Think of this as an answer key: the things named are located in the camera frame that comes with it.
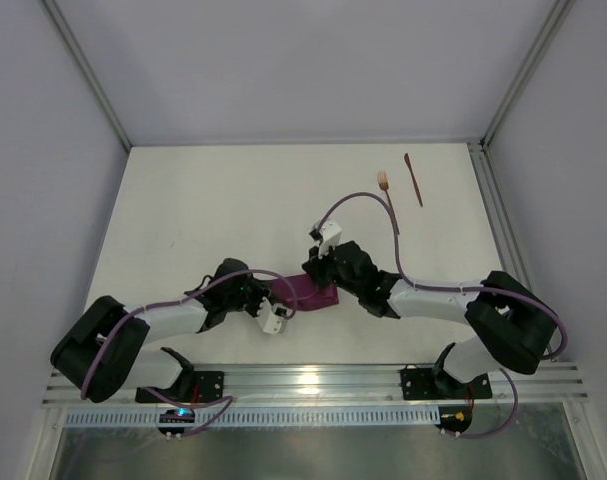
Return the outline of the purple satin napkin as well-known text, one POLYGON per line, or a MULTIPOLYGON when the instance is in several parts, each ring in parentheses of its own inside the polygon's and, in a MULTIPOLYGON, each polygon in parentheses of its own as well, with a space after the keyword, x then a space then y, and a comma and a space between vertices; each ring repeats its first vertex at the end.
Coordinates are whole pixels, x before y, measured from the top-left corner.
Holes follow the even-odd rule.
POLYGON ((334 284, 317 287, 305 273, 269 281, 269 287, 276 302, 288 309, 293 309, 296 303, 297 311, 312 312, 339 304, 338 290, 334 284))

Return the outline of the copper fork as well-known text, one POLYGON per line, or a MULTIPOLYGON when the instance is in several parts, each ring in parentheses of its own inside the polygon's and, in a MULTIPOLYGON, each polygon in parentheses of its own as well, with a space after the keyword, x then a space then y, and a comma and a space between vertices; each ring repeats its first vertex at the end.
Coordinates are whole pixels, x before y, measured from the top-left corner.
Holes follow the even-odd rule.
POLYGON ((391 212, 394 212, 394 206, 393 206, 393 202, 389 193, 389 181, 388 181, 388 177, 387 177, 387 173, 383 170, 379 171, 377 174, 377 183, 379 186, 379 189, 383 192, 386 202, 388 204, 388 207, 390 209, 391 212))

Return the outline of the copper knife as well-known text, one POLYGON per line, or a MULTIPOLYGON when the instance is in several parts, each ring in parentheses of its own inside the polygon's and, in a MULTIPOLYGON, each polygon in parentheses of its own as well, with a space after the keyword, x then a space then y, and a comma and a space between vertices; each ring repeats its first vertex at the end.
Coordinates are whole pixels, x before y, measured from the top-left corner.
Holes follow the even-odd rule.
POLYGON ((423 202, 423 199, 422 199, 420 187, 419 187, 419 184, 418 184, 418 181, 417 181, 417 177, 415 175, 415 171, 414 171, 414 168, 413 168, 413 165, 412 165, 411 157, 410 157, 409 153, 407 153, 407 152, 404 154, 404 162, 405 162, 405 164, 406 164, 406 166, 408 168, 409 174, 410 174, 410 178, 411 178, 413 189, 414 189, 414 192, 415 192, 415 195, 416 195, 416 198, 417 198, 417 202, 418 202, 419 206, 421 208, 423 208, 424 207, 424 202, 423 202))

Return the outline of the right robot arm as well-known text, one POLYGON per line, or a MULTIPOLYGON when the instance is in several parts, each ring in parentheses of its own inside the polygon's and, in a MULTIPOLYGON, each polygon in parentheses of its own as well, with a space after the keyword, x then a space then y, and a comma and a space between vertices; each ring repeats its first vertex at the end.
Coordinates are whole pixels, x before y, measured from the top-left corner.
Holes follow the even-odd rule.
POLYGON ((431 383, 442 398, 464 395, 468 384, 501 368, 534 374, 557 327, 536 305, 538 298, 502 271, 461 287, 414 287, 399 273, 378 268, 354 241, 324 254, 311 248, 302 268, 315 286, 346 291, 375 317, 470 326, 475 336, 447 345, 431 367, 431 383))

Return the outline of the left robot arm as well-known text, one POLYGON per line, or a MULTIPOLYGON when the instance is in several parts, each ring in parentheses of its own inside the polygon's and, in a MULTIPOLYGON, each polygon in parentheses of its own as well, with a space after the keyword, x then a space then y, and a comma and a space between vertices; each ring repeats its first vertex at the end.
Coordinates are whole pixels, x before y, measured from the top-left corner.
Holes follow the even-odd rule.
POLYGON ((110 295, 97 298, 54 347, 50 363, 94 403, 129 388, 137 391, 140 403, 187 403, 197 398, 199 375, 192 363, 171 347, 147 346, 207 332, 230 313, 258 319, 271 311, 272 300, 267 281, 228 258, 205 286, 177 300, 134 307, 110 295))

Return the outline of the aluminium front rail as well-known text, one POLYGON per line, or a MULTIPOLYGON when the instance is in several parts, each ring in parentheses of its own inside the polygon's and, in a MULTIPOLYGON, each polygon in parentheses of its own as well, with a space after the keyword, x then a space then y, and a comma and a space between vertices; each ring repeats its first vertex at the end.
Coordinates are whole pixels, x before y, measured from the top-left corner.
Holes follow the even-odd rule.
MULTIPOLYGON (((398 364, 361 365, 198 365, 198 371, 222 371, 223 393, 237 406, 401 405, 398 364)), ((491 372, 490 399, 475 394, 475 403, 501 404, 517 394, 521 404, 588 400, 577 366, 544 362, 532 376, 491 372)))

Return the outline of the aluminium rail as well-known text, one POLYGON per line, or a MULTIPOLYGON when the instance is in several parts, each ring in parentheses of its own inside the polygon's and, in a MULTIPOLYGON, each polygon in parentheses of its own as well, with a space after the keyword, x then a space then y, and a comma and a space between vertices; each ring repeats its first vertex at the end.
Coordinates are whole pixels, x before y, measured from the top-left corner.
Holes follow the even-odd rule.
MULTIPOLYGON (((401 405, 398 364, 361 365, 198 365, 198 371, 222 371, 223 393, 237 406, 401 405)), ((517 394, 521 404, 588 400, 577 366, 544 362, 532 376, 491 372, 490 399, 475 394, 475 403, 501 404, 517 394)))
POLYGON ((490 165, 489 153, 479 142, 468 143, 467 147, 501 267, 524 289, 532 293, 530 276, 517 245, 497 178, 490 165))

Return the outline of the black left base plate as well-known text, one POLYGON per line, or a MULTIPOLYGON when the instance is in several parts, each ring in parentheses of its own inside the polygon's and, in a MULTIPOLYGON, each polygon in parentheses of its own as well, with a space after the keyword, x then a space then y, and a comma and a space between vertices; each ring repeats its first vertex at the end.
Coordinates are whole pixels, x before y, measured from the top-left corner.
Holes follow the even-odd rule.
POLYGON ((164 398, 182 404, 210 403, 223 396, 224 377, 222 371, 181 373, 170 387, 157 391, 164 398))

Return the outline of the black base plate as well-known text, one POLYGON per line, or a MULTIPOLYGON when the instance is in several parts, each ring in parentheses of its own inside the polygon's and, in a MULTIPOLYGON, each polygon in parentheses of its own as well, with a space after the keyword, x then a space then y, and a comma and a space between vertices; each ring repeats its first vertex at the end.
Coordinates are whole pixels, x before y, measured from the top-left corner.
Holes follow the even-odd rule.
POLYGON ((404 400, 486 400, 493 397, 487 374, 461 383, 432 366, 407 365, 399 375, 404 400))
POLYGON ((224 377, 222 371, 181 373, 170 387, 157 391, 164 398, 182 404, 210 403, 223 396, 224 377))

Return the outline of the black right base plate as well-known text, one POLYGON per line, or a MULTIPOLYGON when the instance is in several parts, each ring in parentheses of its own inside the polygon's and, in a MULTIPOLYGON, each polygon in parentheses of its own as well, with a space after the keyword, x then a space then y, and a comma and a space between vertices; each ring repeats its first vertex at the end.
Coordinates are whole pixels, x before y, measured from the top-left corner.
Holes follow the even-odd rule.
POLYGON ((432 366, 407 365, 399 375, 404 400, 486 400, 493 397, 487 374, 461 383, 432 366))

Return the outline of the aluminium right side rail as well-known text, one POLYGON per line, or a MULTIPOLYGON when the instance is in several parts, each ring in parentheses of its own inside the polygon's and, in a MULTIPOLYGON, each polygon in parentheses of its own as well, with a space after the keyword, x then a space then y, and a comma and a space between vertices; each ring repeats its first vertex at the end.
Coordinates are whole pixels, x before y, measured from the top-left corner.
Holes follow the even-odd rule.
POLYGON ((530 276, 517 245, 497 178, 490 165, 489 153, 479 142, 468 143, 467 147, 501 267, 524 289, 532 293, 530 276))

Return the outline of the aluminium left corner post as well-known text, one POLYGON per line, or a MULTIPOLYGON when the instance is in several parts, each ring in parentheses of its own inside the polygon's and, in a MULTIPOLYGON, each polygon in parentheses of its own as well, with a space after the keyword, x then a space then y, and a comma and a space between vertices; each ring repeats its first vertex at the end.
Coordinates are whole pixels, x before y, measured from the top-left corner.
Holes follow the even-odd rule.
POLYGON ((122 149, 126 153, 130 153, 133 143, 59 2, 55 0, 39 0, 38 3, 122 149))

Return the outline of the aluminium corner post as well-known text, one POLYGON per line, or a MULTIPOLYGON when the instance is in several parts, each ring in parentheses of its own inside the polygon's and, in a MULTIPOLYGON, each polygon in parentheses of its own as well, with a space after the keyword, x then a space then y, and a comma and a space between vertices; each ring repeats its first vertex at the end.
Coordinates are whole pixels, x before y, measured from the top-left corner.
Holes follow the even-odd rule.
POLYGON ((38 3, 122 149, 126 153, 130 153, 133 143, 59 2, 55 0, 39 0, 38 3))
POLYGON ((483 149, 488 149, 501 131, 574 5, 574 0, 552 3, 480 140, 483 149))

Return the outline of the aluminium right corner post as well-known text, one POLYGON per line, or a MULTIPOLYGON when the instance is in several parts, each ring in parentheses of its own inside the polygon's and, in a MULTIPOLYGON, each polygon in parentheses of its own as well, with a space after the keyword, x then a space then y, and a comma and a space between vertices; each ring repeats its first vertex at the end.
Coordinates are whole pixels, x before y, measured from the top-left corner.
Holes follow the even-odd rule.
POLYGON ((574 0, 552 3, 480 140, 483 149, 488 149, 501 131, 574 5, 574 0))

